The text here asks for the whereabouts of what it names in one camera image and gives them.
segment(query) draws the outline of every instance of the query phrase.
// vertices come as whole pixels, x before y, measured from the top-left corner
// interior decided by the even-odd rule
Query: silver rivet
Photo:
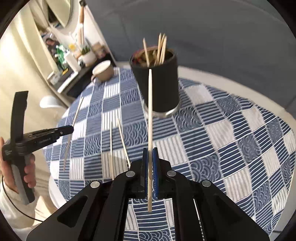
[[[204,187],[209,187],[209,186],[211,186],[211,182],[209,181],[209,180],[203,180],[202,181],[202,185],[204,186]]]
[[[133,172],[133,171],[128,171],[127,173],[126,173],[126,176],[127,177],[133,177],[135,175],[135,172]]]
[[[176,173],[175,171],[173,171],[173,170],[170,170],[170,171],[167,172],[167,175],[168,175],[169,177],[174,177],[174,176],[177,175],[177,173]]]
[[[97,188],[99,186],[100,186],[100,183],[98,181],[94,181],[94,182],[91,183],[92,188]]]

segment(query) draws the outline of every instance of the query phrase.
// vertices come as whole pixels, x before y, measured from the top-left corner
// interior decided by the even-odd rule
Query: hand
[[[11,190],[18,193],[11,167],[6,161],[3,161],[3,157],[2,157],[3,145],[4,145],[4,140],[2,137],[0,137],[0,168],[2,170],[4,182],[6,186],[8,186]],[[24,176],[24,181],[28,184],[28,187],[29,188],[35,187],[36,186],[35,156],[33,154],[30,154],[30,164],[25,167],[25,173],[27,175]]]

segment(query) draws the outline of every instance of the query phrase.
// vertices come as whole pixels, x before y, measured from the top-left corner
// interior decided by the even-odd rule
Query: blue checkered tablecloth
[[[179,79],[181,109],[153,119],[153,146],[159,157],[188,179],[209,179],[268,234],[277,224],[290,189],[295,165],[291,128],[251,101],[189,79]],[[110,121],[114,172],[127,171],[118,131],[131,161],[148,145],[147,119],[131,70],[101,84],[90,84],[66,111],[58,126],[71,125],[80,108],[63,172],[67,136],[45,148],[45,158],[61,193],[72,198],[92,180],[111,179]],[[129,201],[125,240],[174,240],[172,201]]]

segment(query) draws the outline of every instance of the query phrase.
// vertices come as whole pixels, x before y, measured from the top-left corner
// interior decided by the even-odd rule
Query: mug handle
[[[95,83],[95,82],[96,82],[96,81],[94,80],[95,77],[96,77],[95,75],[92,75],[92,76],[91,76],[91,82],[92,82],[92,83]]]

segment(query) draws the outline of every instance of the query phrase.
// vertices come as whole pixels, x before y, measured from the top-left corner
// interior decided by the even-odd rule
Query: brown mug
[[[97,78],[99,82],[104,82],[111,79],[113,76],[113,65],[111,64],[110,60],[106,60],[94,67],[91,81],[95,83],[95,78]]]

